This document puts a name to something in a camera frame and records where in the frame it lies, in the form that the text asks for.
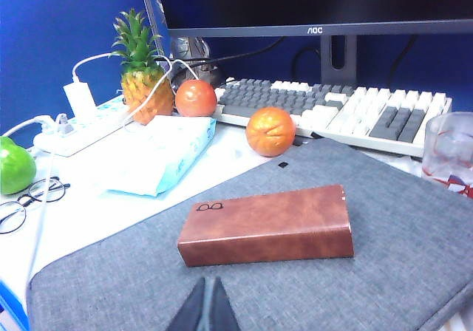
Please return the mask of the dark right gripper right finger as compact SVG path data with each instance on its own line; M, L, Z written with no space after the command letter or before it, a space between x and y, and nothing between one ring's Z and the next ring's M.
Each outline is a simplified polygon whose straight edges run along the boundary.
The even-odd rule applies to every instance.
M210 330L237 331L237 318L220 277L216 277L211 294Z

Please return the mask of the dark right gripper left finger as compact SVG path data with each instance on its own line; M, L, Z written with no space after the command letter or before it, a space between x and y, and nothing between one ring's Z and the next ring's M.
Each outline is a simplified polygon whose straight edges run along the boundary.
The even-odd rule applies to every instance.
M168 325L168 330L210 330L211 286L200 278Z

